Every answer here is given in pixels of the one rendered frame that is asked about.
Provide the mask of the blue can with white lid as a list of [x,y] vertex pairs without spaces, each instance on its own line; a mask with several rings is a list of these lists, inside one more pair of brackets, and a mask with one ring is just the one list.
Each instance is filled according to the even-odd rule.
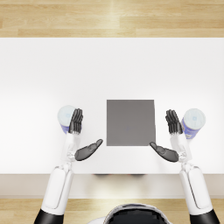
[[58,112],[58,121],[65,133],[80,134],[82,119],[82,110],[70,105],[62,107]]
[[193,139],[206,123],[205,114],[197,109],[188,109],[182,118],[182,127],[187,139]]

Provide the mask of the dark grey square mat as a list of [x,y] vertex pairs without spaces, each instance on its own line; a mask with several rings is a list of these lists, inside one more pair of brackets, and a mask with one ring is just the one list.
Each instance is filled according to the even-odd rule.
[[153,100],[107,100],[107,146],[147,146],[155,141]]

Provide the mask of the dark round robot body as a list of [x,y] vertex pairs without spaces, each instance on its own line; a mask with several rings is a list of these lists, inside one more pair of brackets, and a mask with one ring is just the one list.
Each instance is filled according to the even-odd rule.
[[88,224],[172,224],[162,211],[154,206],[132,203],[112,209],[105,217]]

